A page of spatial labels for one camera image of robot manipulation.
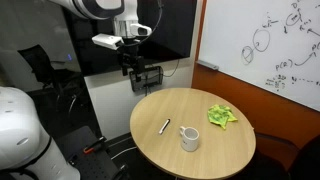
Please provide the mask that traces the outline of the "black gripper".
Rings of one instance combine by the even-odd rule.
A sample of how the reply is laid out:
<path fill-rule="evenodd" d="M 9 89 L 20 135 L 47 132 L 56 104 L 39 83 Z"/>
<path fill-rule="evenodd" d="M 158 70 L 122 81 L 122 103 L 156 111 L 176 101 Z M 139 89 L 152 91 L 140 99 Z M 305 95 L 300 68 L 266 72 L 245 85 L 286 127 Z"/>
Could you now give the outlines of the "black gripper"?
<path fill-rule="evenodd" d="M 136 82 L 142 79 L 142 72 L 144 70 L 144 59 L 138 55 L 139 45 L 132 39 L 125 40 L 118 48 L 118 61 L 122 68 L 122 75 L 128 75 L 128 68 L 135 71 Z"/>

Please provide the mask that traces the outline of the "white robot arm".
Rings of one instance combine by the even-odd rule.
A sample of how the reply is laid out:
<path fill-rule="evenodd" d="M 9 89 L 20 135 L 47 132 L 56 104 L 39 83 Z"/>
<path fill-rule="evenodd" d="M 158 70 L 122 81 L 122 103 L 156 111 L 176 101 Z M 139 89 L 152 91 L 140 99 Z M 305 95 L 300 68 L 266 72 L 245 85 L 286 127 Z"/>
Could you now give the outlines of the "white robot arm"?
<path fill-rule="evenodd" d="M 139 23 L 137 0 L 50 0 L 75 15 L 114 20 L 113 35 L 98 34 L 93 42 L 117 50 L 126 39 L 150 36 Z M 0 170 L 18 180 L 80 180 L 80 172 L 65 160 L 55 140 L 40 123 L 33 100 L 14 87 L 0 87 Z"/>

